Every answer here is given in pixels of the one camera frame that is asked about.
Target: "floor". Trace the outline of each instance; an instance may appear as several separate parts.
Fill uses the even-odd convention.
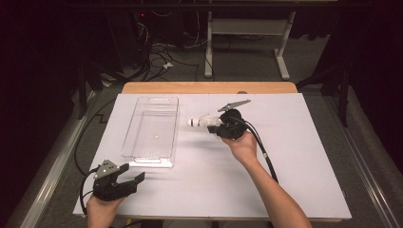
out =
[[[289,40],[284,59],[291,82],[297,83],[312,75],[326,42],[327,38]],[[162,69],[164,61],[172,57],[173,67],[153,81],[281,81],[273,55],[273,49],[278,44],[278,37],[215,36],[215,75],[208,79],[203,76],[203,47],[177,49],[155,46],[153,50],[158,54],[150,56],[154,67],[149,77]],[[76,118],[79,111],[76,105],[7,227],[86,226],[84,218],[71,214],[82,179],[73,154],[76,152],[78,165],[87,170],[105,130],[113,100],[122,89],[122,85],[109,85],[107,81],[105,85],[108,86],[102,92],[88,95],[90,106],[81,121]],[[349,127],[343,127],[336,117],[337,96],[322,97],[319,89],[320,85],[308,85],[300,92],[304,95],[353,219],[338,223],[313,222],[314,227],[400,227],[399,224],[403,224],[398,216],[403,215],[402,176],[393,167],[393,162],[362,113],[354,90],[349,91]],[[51,181],[51,185],[44,184],[47,181]],[[38,194],[41,190],[48,192],[46,198]],[[114,225],[121,227],[125,223],[125,218],[117,218]]]

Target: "human hand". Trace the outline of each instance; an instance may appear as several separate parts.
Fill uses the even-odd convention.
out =
[[[91,196],[86,203],[87,227],[108,228],[115,219],[116,211],[124,199],[103,201]]]
[[[245,133],[236,140],[221,139],[224,143],[229,145],[232,154],[243,166],[258,161],[256,156],[257,142],[251,132],[245,131]]]

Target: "black cable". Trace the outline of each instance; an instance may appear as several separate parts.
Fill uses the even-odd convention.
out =
[[[260,147],[260,150],[261,150],[261,152],[262,152],[262,154],[263,154],[263,157],[266,159],[267,165],[269,166],[269,169],[270,169],[270,173],[272,174],[272,178],[273,178],[276,182],[278,182],[278,177],[277,177],[275,168],[273,167],[273,164],[272,164],[272,162],[270,161],[269,156],[267,155],[266,150],[264,149],[263,143],[262,143],[261,140],[260,140],[260,136],[259,136],[258,131],[256,130],[256,128],[255,128],[254,126],[252,126],[250,123],[246,123],[246,121],[240,120],[240,119],[238,119],[238,118],[235,118],[235,117],[229,117],[229,118],[232,119],[232,120],[237,121],[237,122],[240,123],[240,124],[244,124],[244,125],[251,131],[251,133],[252,133],[253,136],[255,137],[255,139],[256,139],[256,141],[257,141],[259,147]]]
[[[204,59],[205,59],[205,62],[207,62],[207,64],[210,65],[210,67],[211,67],[211,76],[213,77],[213,82],[216,82],[216,76],[214,74],[213,66],[211,66],[210,61],[208,61],[207,57],[204,57]]]
[[[80,204],[81,208],[83,209],[83,213],[86,216],[86,206],[84,205],[84,196],[83,196],[83,190],[84,190],[84,184],[86,183],[86,179],[91,175],[92,173],[96,173],[99,169],[99,166],[91,169],[86,175],[83,177],[83,180],[81,181],[81,187],[80,187]]]
[[[104,117],[104,115],[101,115],[101,114],[99,114],[99,113],[102,111],[102,109],[104,109],[106,106],[108,106],[108,105],[110,105],[111,103],[113,103],[115,100],[116,100],[116,98],[113,99],[112,101],[110,101],[110,102],[104,104],[104,105],[91,117],[91,119],[89,119],[89,121],[88,121],[88,123],[86,124],[86,126],[84,127],[84,129],[80,132],[80,136],[78,137],[76,146],[74,147],[74,154],[73,154],[73,157],[74,157],[74,163],[75,163],[77,169],[80,171],[81,174],[83,174],[83,176],[86,175],[86,172],[83,171],[83,169],[80,167],[80,165],[79,165],[79,163],[78,163],[78,161],[77,161],[77,148],[78,148],[78,145],[80,144],[80,141],[81,141],[81,139],[83,138],[83,135],[84,135],[84,133],[86,132],[86,129],[88,128],[89,124],[91,124],[91,122],[94,120],[95,117],[97,117],[97,116],[98,116],[98,117],[101,117],[100,123],[102,123],[102,124],[105,123],[105,122],[102,122],[102,118]]]

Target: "forearm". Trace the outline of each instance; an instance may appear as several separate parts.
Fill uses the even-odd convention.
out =
[[[298,204],[270,177],[257,160],[250,161],[244,166],[256,185],[276,228],[312,227]]]

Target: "transparent plastic tray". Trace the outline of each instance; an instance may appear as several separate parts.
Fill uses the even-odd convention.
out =
[[[122,150],[131,166],[173,166],[178,102],[176,97],[137,100]]]

